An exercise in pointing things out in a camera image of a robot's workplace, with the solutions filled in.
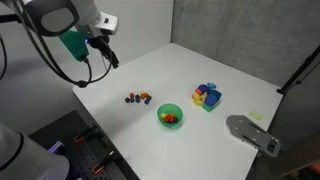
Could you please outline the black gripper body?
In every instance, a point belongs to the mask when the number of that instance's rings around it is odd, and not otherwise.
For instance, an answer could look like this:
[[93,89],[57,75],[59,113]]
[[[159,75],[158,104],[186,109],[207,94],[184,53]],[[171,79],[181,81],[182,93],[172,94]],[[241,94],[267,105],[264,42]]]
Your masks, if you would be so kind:
[[116,54],[111,49],[111,47],[109,46],[109,41],[110,39],[108,36],[99,36],[88,39],[89,45],[92,48],[99,50],[102,56],[107,58],[108,61],[111,63],[112,67],[116,69],[119,66],[119,60]]

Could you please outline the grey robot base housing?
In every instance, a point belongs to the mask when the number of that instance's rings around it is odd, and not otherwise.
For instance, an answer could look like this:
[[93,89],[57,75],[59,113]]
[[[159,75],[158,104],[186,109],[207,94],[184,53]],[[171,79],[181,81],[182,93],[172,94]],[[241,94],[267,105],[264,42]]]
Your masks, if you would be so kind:
[[0,124],[0,180],[66,180],[70,163]]

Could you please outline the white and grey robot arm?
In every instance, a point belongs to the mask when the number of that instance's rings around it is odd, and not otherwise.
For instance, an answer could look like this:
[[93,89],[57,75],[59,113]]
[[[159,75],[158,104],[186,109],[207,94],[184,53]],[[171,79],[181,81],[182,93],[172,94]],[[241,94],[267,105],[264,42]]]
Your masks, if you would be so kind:
[[92,48],[109,59],[114,68],[119,65],[115,53],[109,47],[109,36],[118,30],[119,19],[100,11],[95,0],[1,0],[21,13],[28,28],[41,36],[58,37],[78,61],[89,55],[86,47]]

